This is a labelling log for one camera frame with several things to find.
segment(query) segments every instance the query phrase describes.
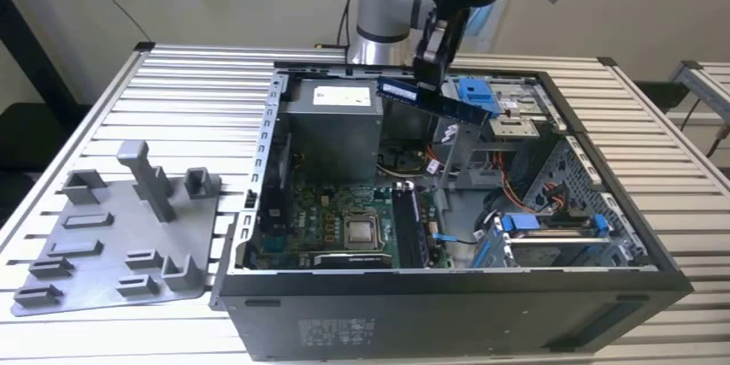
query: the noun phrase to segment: slotted metal table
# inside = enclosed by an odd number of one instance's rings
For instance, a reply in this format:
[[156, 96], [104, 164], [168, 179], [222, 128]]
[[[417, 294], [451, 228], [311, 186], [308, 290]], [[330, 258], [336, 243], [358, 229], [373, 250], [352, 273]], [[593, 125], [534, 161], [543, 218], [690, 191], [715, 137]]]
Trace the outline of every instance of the slotted metal table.
[[671, 76], [730, 123], [730, 63], [683, 61]]
[[[275, 61], [342, 62], [340, 50], [156, 45], [136, 51], [0, 230], [0, 359], [98, 364], [251, 361], [224, 312], [196, 300], [16, 318], [22, 286], [66, 197], [67, 172], [95, 168], [131, 178], [115, 160], [124, 139], [146, 139], [168, 175], [204, 166], [223, 175], [208, 264], [243, 206], [247, 173]], [[623, 71], [593, 58], [462, 55], [459, 68], [545, 70], [569, 99], [633, 201], [695, 293], [594, 356], [438, 358], [389, 363], [730, 363], [730, 183], [663, 117]], [[383, 363], [362, 361], [359, 363]]]

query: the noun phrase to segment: motherboard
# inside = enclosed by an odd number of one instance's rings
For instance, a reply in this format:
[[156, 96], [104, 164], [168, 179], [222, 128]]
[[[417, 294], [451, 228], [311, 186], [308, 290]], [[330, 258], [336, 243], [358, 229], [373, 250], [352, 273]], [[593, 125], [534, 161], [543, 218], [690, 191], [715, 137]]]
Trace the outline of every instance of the motherboard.
[[398, 229], [429, 242], [425, 267], [445, 268], [447, 255], [430, 235], [439, 226], [431, 192], [418, 196], [421, 224], [401, 228], [391, 194], [387, 187], [296, 186], [287, 234], [263, 235], [259, 269], [362, 268], [348, 266], [352, 256], [369, 268], [401, 268]]

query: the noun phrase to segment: green circuit board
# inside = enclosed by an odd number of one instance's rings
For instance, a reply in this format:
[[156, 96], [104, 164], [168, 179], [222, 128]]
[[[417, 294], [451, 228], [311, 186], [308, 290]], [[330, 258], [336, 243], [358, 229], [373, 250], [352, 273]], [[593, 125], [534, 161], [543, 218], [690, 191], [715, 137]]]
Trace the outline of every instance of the green circuit board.
[[[312, 256], [336, 252], [389, 254], [393, 267], [401, 267], [390, 188], [303, 185], [294, 190], [290, 234], [264, 236], [260, 269], [308, 269]], [[438, 221], [430, 192], [421, 194], [421, 216], [426, 223]], [[348, 244], [344, 238], [346, 226], [352, 221], [377, 226], [377, 239], [365, 248], [362, 243]], [[442, 258], [435, 262], [435, 267], [443, 267], [445, 261]]]

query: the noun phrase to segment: wall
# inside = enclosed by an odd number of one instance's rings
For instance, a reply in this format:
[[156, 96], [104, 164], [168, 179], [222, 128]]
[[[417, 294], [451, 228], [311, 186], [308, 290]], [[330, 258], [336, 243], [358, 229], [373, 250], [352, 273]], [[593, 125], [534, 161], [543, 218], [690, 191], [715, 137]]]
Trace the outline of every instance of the wall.
[[[142, 40], [111, 0], [15, 0], [76, 96], [92, 101]], [[311, 46], [334, 42], [344, 0], [119, 0], [154, 40]], [[638, 79], [681, 59], [730, 61], [726, 0], [513, 0], [493, 51], [613, 56]]]
[[28, 77], [12, 59], [11, 52], [0, 43], [0, 114], [15, 103], [42, 102]]
[[[92, 102], [143, 36], [111, 0], [14, 0], [70, 89]], [[332, 43], [344, 0], [118, 0], [154, 41]]]
[[730, 62], [728, 0], [511, 0], [493, 52], [611, 56], [634, 79], [681, 60]]

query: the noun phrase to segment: gray 3d printed tray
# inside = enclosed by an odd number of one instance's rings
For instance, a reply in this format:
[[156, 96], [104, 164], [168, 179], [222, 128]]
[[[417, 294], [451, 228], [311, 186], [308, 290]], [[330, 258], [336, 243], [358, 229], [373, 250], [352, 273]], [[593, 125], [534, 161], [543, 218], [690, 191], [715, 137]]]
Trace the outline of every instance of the gray 3d printed tray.
[[118, 159], [136, 180], [74, 171], [68, 203], [16, 291], [12, 314], [50, 314], [196, 298], [203, 294], [220, 177], [206, 168], [168, 179], [144, 141]]

